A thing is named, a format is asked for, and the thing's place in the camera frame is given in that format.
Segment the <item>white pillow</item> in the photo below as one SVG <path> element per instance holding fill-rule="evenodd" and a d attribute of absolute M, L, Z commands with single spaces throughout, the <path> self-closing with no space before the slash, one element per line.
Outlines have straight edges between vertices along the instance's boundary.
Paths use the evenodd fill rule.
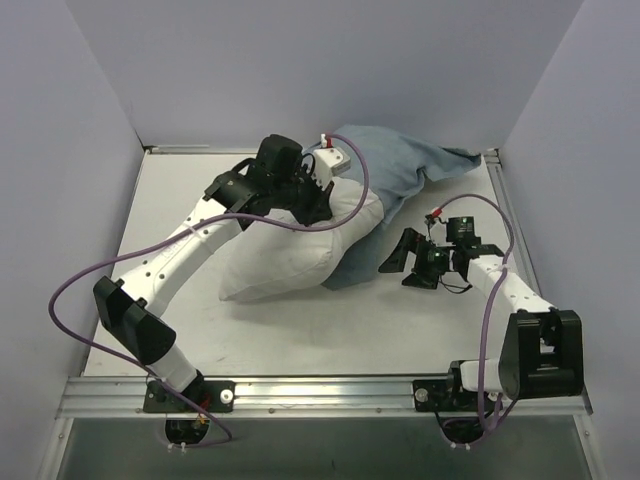
<path fill-rule="evenodd" d="M 309 233 L 255 222 L 232 242 L 221 274 L 219 299 L 245 303 L 321 285 L 347 251 L 383 220 L 379 197 L 367 192 L 363 207 L 346 224 L 361 199 L 362 185 L 337 179 L 330 196 L 334 217 L 321 224 L 327 231 Z"/>

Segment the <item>blue pillowcase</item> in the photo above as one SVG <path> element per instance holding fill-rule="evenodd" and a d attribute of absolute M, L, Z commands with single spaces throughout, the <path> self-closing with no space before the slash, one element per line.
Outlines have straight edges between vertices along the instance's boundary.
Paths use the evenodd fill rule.
<path fill-rule="evenodd" d="M 369 189 L 380 199 L 384 216 L 370 233 L 347 247 L 341 259 L 324 260 L 306 274 L 304 288 L 321 285 L 340 290 L 371 281 L 378 273 L 385 230 L 405 201 L 427 181 L 457 178 L 481 165 L 479 153 L 440 147 L 384 127 L 344 125 L 330 137 L 354 159 L 343 178 L 361 183 L 364 176 L 355 152 L 364 157 Z"/>

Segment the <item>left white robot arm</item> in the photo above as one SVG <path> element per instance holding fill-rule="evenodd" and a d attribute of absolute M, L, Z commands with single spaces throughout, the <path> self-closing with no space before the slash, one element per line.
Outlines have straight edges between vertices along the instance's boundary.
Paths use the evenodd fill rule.
<path fill-rule="evenodd" d="M 143 366 L 167 384 L 166 398 L 180 411 L 202 399 L 202 375 L 176 343 L 161 316 L 186 281 L 221 246 L 273 209 L 289 211 L 304 226 L 331 218 L 329 197 L 346 155 L 328 139 L 309 153 L 297 142 L 271 134 L 255 157 L 219 174 L 207 187 L 178 241 L 146 258 L 117 280 L 93 287 L 103 327 Z"/>

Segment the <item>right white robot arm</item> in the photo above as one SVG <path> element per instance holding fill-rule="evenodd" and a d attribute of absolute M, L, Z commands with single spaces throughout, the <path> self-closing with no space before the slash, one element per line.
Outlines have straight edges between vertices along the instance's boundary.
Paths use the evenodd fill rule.
<path fill-rule="evenodd" d="M 494 309 L 507 314 L 499 357 L 481 355 L 453 364 L 452 378 L 443 385 L 446 402 L 465 409 L 477 400 L 479 392 L 502 394 L 510 400 L 580 395 L 584 367 L 578 314 L 558 309 L 510 271 L 506 254 L 476 235 L 473 217 L 451 217 L 444 225 L 443 245 L 413 228 L 405 229 L 379 270 L 399 273 L 413 255 L 414 265 L 403 285 L 434 290 L 446 274 L 456 273 L 467 288 L 485 296 L 486 320 Z"/>

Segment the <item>aluminium back rail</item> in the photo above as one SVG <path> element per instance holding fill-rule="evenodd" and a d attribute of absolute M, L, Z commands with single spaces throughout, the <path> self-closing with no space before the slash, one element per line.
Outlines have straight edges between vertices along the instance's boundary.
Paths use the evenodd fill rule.
<path fill-rule="evenodd" d="M 208 145 L 147 145 L 145 150 L 151 154 L 201 154 L 208 152 Z"/>

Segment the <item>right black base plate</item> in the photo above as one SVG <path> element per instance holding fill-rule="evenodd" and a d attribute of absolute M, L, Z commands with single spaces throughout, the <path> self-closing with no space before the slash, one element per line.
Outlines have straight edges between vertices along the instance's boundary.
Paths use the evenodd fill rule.
<path fill-rule="evenodd" d="M 409 375 L 414 409 L 422 413 L 477 413 L 477 360 L 457 360 L 444 373 Z"/>

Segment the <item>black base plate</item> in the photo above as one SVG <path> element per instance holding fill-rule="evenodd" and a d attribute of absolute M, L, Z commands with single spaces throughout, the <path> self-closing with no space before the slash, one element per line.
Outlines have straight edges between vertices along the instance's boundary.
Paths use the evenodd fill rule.
<path fill-rule="evenodd" d="M 236 384 L 230 380 L 196 379 L 183 396 L 207 412 L 229 413 L 233 410 Z M 185 413 L 194 409 L 169 393 L 158 381 L 147 384 L 142 410 L 145 413 Z"/>
<path fill-rule="evenodd" d="M 409 375 L 414 409 L 422 413 L 477 413 L 477 360 L 457 360 L 444 373 Z"/>

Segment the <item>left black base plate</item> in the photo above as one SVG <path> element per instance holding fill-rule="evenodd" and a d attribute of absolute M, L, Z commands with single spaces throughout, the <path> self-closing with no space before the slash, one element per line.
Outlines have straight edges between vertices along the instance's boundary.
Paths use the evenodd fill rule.
<path fill-rule="evenodd" d="M 230 380 L 196 379 L 183 396 L 207 412 L 229 413 L 233 410 L 236 384 Z M 142 410 L 145 413 L 185 413 L 194 409 L 169 393 L 158 381 L 147 384 Z"/>

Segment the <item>aluminium front rail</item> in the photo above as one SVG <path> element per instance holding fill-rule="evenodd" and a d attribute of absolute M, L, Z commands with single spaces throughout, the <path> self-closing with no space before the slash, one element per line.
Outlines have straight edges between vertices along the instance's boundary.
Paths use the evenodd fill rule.
<path fill-rule="evenodd" d="M 147 384 L 133 376 L 83 376 L 68 380 L 57 411 L 60 418 L 187 419 L 194 412 L 145 413 Z M 222 420 L 241 418 L 412 417 L 411 380 L 406 376 L 236 377 L 233 410 L 213 413 Z M 472 417 L 476 413 L 438 413 Z"/>

